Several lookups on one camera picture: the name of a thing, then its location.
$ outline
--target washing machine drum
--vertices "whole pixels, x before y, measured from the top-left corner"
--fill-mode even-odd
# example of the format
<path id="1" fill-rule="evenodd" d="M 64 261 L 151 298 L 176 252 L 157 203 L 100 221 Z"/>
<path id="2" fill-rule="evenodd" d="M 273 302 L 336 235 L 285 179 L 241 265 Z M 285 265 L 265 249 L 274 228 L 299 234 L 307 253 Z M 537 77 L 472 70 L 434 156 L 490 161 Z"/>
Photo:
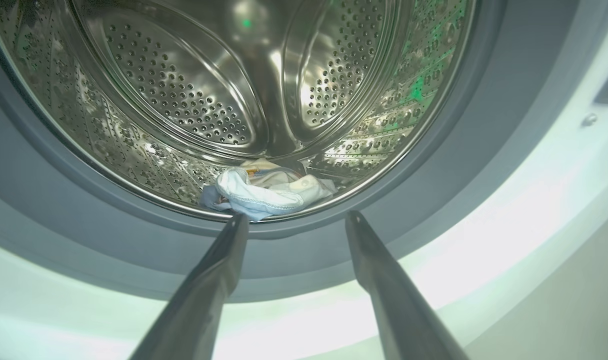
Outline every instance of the washing machine drum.
<path id="1" fill-rule="evenodd" d="M 472 13 L 459 0 L 0 0 L 0 43 L 57 134 L 120 186 L 220 221 L 202 189 L 245 160 L 342 189 L 291 218 L 409 152 Z"/>
<path id="2" fill-rule="evenodd" d="M 514 18 L 532 11 L 526 3 L 512 6 Z M 554 13 L 568 27 L 575 7 L 547 3 L 530 21 Z M 536 91 L 506 93 L 510 82 L 544 83 L 515 61 L 542 37 L 535 30 L 505 40 L 501 59 L 518 77 L 487 68 L 505 5 L 0 0 L 0 209 L 38 226 L 0 230 L 0 244 L 85 281 L 165 298 L 231 216 L 200 205 L 205 185 L 267 158 L 339 191 L 251 226 L 232 299 L 347 281 L 346 210 L 362 210 L 384 242 L 399 239 L 521 121 Z M 554 58 L 563 35 L 541 52 Z M 478 86 L 487 71 L 498 74 Z M 467 123 L 476 91 L 486 95 Z M 498 126 L 480 111 L 503 92 L 511 103 L 499 101 Z"/>

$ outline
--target crumpled white fabric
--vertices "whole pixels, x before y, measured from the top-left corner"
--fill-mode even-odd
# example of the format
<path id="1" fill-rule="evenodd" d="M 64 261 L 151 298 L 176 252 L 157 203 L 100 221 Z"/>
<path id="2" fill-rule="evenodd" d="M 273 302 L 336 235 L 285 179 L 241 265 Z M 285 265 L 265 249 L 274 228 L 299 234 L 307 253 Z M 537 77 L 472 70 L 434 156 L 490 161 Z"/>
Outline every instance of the crumpled white fabric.
<path id="1" fill-rule="evenodd" d="M 215 187 L 228 203 L 220 200 L 210 205 L 206 199 L 204 205 L 233 209 L 247 214 L 251 221 L 298 212 L 338 191 L 332 180 L 301 176 L 266 159 L 227 168 L 217 177 Z"/>

